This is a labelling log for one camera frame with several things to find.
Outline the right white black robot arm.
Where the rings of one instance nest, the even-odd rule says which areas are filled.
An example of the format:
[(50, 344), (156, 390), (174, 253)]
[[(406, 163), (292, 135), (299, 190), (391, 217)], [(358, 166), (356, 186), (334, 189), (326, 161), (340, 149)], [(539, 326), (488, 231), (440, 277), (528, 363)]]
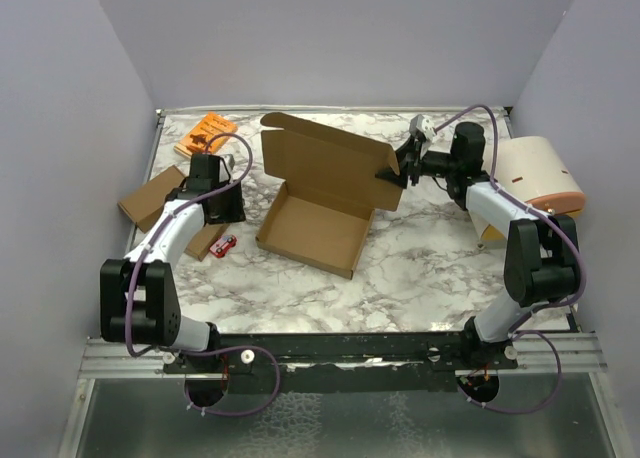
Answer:
[(566, 306), (582, 294), (586, 280), (577, 229), (567, 215), (552, 215), (516, 199), (484, 170), (481, 125), (457, 124), (448, 152), (431, 150), (435, 133), (425, 116), (415, 116), (407, 140), (395, 152), (398, 167), (381, 169), (376, 176), (402, 189), (417, 185), (423, 176), (442, 179), (456, 205), (482, 216), (506, 237), (504, 291), (470, 318), (460, 334), (461, 361), (481, 369), (532, 315)]

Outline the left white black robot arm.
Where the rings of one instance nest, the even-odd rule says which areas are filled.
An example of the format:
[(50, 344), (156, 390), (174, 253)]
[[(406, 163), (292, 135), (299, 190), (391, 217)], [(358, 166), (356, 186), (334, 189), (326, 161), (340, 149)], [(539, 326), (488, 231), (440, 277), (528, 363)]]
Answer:
[(245, 220), (242, 188), (230, 155), (196, 154), (189, 174), (163, 197), (153, 227), (133, 250), (100, 269), (100, 333), (139, 357), (154, 348), (186, 353), (195, 370), (220, 363), (220, 334), (210, 322), (182, 315), (174, 268), (207, 225)]

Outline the small red toy car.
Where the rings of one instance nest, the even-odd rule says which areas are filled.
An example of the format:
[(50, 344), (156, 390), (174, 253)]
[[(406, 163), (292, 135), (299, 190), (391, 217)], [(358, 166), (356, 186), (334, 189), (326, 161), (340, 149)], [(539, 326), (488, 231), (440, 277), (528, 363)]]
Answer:
[(237, 245), (237, 237), (226, 234), (218, 238), (209, 248), (210, 253), (216, 258), (223, 258)]

